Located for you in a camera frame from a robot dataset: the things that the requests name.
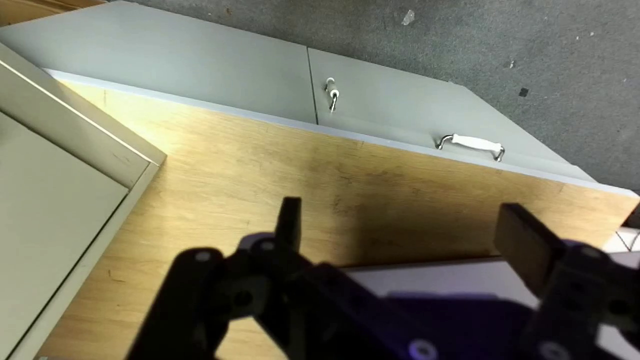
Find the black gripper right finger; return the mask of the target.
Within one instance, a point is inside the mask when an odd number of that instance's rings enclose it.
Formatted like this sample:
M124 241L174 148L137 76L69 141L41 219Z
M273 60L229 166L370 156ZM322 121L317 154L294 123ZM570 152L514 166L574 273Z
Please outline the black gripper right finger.
M516 203L500 206L495 247L539 308L518 339L524 360L622 360L599 345L613 327L640 351L640 271L564 241Z

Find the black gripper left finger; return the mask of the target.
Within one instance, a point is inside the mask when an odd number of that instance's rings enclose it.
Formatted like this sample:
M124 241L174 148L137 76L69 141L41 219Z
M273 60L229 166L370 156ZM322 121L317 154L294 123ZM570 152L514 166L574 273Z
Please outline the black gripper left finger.
M214 360L235 321L252 319L289 360L347 360L349 328L318 280L340 273L301 254L302 200L285 198L273 233L249 234L233 256L182 250L126 360Z

